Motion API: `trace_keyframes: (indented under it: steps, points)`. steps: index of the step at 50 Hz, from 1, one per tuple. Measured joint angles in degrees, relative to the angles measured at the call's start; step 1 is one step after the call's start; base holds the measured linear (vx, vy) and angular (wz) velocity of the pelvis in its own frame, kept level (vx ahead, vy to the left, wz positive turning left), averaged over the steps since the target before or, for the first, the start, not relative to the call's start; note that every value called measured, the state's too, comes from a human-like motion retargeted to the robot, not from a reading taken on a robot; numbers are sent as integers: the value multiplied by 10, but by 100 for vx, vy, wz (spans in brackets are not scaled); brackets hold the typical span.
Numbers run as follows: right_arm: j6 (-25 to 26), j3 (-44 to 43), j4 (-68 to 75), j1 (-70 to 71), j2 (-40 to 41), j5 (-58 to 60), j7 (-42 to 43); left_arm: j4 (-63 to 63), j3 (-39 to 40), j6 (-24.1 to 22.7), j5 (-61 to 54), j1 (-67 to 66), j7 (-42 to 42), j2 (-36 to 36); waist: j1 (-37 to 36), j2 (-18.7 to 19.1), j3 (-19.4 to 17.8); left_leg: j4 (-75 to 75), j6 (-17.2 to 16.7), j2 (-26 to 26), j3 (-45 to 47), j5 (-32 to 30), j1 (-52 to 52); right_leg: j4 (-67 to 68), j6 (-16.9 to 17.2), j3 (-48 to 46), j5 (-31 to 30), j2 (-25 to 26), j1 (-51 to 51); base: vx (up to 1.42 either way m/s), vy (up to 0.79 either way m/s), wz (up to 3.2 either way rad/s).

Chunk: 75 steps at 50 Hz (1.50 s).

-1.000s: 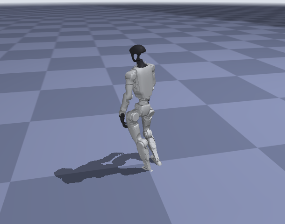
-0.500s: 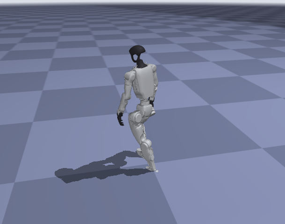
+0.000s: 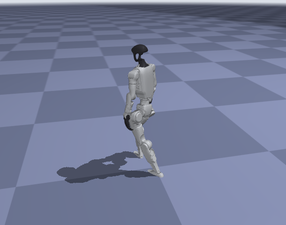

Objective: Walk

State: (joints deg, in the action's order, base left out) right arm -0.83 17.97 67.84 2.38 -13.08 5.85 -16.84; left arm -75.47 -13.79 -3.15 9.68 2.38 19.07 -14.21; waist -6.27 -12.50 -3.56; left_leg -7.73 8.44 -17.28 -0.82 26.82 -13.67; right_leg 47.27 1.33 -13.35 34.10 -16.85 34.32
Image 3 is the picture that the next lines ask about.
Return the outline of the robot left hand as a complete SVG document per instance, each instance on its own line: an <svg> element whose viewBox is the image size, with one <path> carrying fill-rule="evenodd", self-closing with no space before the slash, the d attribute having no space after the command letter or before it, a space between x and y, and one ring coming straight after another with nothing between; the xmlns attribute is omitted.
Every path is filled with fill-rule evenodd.
<svg viewBox="0 0 286 225"><path fill-rule="evenodd" d="M126 119L124 118L124 121L125 121L125 125L126 125L126 127L129 129L129 130L133 130L133 129L131 129L130 128L130 125L129 125L129 121L128 120L130 120L130 115L127 115L126 116Z"/></svg>

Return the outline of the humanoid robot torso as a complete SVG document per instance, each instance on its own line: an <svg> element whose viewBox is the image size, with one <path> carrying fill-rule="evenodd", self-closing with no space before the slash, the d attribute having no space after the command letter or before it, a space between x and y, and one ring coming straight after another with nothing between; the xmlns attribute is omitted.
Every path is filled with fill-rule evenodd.
<svg viewBox="0 0 286 225"><path fill-rule="evenodd" d="M139 67L138 64L133 70L139 70L139 78L136 82L136 96L140 99L140 103L137 104L136 109L142 111L142 117L147 117L151 115L152 104L149 104L149 99L153 95L154 89L154 76L153 67L151 64L147 63L147 67Z"/></svg>

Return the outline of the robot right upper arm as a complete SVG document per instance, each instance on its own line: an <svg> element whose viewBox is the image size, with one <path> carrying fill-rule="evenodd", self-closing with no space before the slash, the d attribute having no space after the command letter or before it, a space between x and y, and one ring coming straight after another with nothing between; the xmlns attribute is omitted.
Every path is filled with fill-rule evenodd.
<svg viewBox="0 0 286 225"><path fill-rule="evenodd" d="M157 80L156 80L156 74L155 74L155 65L154 64L151 64L152 67L153 67L153 76L154 76L154 88L156 87L157 85Z"/></svg>

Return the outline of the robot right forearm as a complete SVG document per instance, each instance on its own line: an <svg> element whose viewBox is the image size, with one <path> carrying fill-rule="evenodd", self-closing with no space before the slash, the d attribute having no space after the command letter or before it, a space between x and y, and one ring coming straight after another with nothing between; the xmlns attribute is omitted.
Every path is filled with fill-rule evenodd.
<svg viewBox="0 0 286 225"><path fill-rule="evenodd" d="M156 90L156 87L153 89L153 94L154 94L155 90ZM153 98L153 95L151 95L150 97L148 97L148 99L149 99L150 102L151 102L152 98Z"/></svg>

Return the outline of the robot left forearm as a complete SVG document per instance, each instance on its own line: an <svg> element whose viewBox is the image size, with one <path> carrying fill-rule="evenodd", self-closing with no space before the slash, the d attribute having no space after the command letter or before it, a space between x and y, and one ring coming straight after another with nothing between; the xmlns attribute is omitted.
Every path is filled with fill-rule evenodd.
<svg viewBox="0 0 286 225"><path fill-rule="evenodd" d="M126 96L126 107L125 107L125 112L123 114L124 118L126 119L127 115L131 114L131 110L132 110L132 106L133 106L134 102L131 101L131 95L130 93L127 94Z"/></svg>

